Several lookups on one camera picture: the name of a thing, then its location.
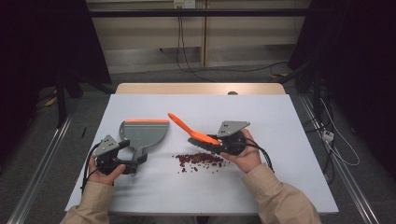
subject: person's left hand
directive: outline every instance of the person's left hand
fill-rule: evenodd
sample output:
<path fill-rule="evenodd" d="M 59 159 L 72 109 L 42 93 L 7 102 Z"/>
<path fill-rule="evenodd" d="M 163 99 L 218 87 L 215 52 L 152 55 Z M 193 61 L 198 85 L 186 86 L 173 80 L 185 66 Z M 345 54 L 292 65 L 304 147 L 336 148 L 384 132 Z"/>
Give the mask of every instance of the person's left hand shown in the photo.
<path fill-rule="evenodd" d="M 89 181 L 113 185 L 114 180 L 117 179 L 117 177 L 119 177 L 125 170 L 125 164 L 119 165 L 111 174 L 105 175 L 98 170 L 97 166 L 95 165 L 95 159 L 93 156 L 91 156 L 89 168 L 90 173 L 93 172 L 93 174 L 91 174 L 88 178 Z"/>

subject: orange brush handle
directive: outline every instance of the orange brush handle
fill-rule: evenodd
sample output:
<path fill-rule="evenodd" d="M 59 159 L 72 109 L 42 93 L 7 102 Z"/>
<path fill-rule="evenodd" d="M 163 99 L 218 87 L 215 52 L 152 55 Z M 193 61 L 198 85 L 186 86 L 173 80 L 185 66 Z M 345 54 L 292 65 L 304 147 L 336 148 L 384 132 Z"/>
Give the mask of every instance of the orange brush handle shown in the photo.
<path fill-rule="evenodd" d="M 184 131 L 186 131 L 186 133 L 188 133 L 193 139 L 196 139 L 198 141 L 201 142 L 207 142 L 207 143 L 211 143 L 213 145 L 221 145 L 221 142 L 207 136 L 204 133 L 199 133 L 196 132 L 194 130 L 192 130 L 189 126 L 187 126 L 187 124 L 185 124 L 181 119 L 179 119 L 178 117 L 176 117 L 176 115 L 172 114 L 172 113 L 168 113 L 169 118 L 175 122 L 175 124 L 177 124 L 180 128 L 182 128 Z"/>

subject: person's right arm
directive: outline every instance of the person's right arm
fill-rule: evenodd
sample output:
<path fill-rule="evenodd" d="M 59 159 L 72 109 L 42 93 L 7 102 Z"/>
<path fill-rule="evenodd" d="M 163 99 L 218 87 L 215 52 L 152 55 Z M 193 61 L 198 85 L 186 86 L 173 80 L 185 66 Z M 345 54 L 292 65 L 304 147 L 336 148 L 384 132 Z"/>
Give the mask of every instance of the person's right arm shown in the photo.
<path fill-rule="evenodd" d="M 253 140 L 248 130 L 244 136 Z M 274 172 L 262 163 L 257 148 L 246 147 L 238 156 L 221 153 L 246 173 L 243 181 L 259 205 L 262 223 L 320 223 L 315 206 L 292 185 L 281 183 Z"/>

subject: long sleeve shirt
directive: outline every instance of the long sleeve shirt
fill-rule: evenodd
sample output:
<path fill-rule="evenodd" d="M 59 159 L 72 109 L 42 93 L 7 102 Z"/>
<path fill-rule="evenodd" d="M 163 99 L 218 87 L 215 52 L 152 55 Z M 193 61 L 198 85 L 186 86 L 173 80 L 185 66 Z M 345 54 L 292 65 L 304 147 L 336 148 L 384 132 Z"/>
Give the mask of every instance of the long sleeve shirt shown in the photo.
<path fill-rule="evenodd" d="M 262 223 L 320 223 L 318 212 L 308 198 L 292 185 L 279 182 L 265 163 L 242 180 L 259 205 Z M 88 181 L 80 205 L 70 208 L 61 223 L 108 223 L 112 194 L 112 186 Z"/>

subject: table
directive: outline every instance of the table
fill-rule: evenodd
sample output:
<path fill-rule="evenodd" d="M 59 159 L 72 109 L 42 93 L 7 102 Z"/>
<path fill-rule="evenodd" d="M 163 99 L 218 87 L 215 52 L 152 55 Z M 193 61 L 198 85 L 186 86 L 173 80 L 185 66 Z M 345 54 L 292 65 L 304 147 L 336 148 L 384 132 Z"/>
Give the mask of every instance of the table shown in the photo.
<path fill-rule="evenodd" d="M 145 94 L 150 87 L 154 94 Z M 125 119 L 167 119 L 167 112 L 202 133 L 216 133 L 224 119 L 248 120 L 251 124 L 247 128 L 266 148 L 278 178 L 302 190 L 321 214 L 338 212 L 291 100 L 280 87 L 261 83 L 121 84 L 117 94 L 110 97 L 93 143 L 108 133 L 120 141 L 118 131 Z M 175 94 L 183 89 L 189 94 Z M 229 91 L 241 95 L 224 95 Z M 257 204 L 240 180 L 244 174 L 236 165 L 181 172 L 175 156 L 202 151 L 187 139 L 187 134 L 170 121 L 168 133 L 148 149 L 148 160 L 139 166 L 137 176 L 122 175 L 116 180 L 109 211 L 151 216 L 256 214 Z M 119 153 L 122 160 L 131 157 L 131 151 Z M 81 177 L 66 210 L 79 203 Z"/>

